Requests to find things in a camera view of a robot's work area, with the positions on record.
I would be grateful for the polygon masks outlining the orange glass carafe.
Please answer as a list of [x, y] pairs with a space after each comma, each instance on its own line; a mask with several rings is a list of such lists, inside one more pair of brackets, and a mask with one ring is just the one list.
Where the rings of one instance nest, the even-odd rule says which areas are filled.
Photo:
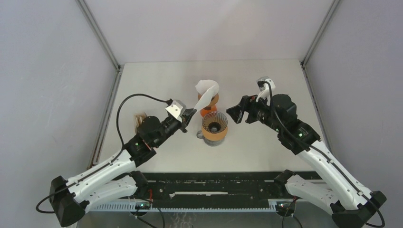
[[216, 107], [216, 105], [213, 105], [213, 106], [208, 106], [208, 107], [205, 107], [204, 109], [201, 109], [200, 114], [202, 117], [204, 117], [205, 115], [207, 115], [211, 112], [215, 112], [215, 111], [217, 111], [217, 107]]

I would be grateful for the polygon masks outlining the grey ribbed glass dripper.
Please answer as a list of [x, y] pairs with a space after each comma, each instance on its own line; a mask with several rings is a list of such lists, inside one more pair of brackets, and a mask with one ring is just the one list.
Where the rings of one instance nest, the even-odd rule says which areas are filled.
[[223, 132], [228, 126], [228, 120], [222, 112], [214, 111], [206, 114], [202, 119], [202, 128], [209, 133]]

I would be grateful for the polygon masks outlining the white paper coffee filter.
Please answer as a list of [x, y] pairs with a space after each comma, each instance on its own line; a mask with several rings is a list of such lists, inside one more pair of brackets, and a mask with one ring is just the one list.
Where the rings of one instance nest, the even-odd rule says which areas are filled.
[[207, 79], [207, 80], [200, 80], [200, 81], [197, 83], [197, 85], [195, 86], [196, 91], [197, 91], [199, 94], [201, 94], [201, 95], [203, 95], [204, 93], [206, 93], [207, 90], [208, 90], [209, 88], [211, 88], [211, 87], [213, 88], [213, 89], [212, 89], [213, 92], [214, 92], [213, 95], [216, 95], [216, 94], [219, 92], [220, 86], [219, 86], [219, 84], [218, 84], [216, 81], [214, 81], [214, 80], [210, 80], [210, 79]]

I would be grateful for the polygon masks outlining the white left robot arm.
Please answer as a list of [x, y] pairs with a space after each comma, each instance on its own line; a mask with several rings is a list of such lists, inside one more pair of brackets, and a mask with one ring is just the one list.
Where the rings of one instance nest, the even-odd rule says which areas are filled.
[[76, 176], [67, 179], [58, 176], [51, 181], [48, 200], [61, 227], [75, 224], [92, 208], [106, 202], [147, 195], [149, 186], [136, 168], [155, 156], [155, 150], [178, 130], [185, 133], [197, 112], [176, 105], [166, 110], [168, 116], [163, 121], [155, 116], [146, 117], [134, 137], [107, 160]]

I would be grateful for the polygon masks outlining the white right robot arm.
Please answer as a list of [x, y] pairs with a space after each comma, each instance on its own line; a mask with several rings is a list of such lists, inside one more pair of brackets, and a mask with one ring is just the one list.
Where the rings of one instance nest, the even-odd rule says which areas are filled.
[[279, 94], [270, 99], [245, 95], [226, 112], [237, 124], [246, 116], [247, 123], [260, 122], [276, 131], [281, 144], [313, 168], [327, 184], [322, 188], [285, 170], [276, 177], [274, 187], [279, 197], [292, 195], [310, 202], [328, 213], [340, 228], [361, 228], [369, 225], [373, 215], [380, 214], [386, 196], [370, 190], [346, 170], [319, 134], [298, 119], [297, 106], [288, 95]]

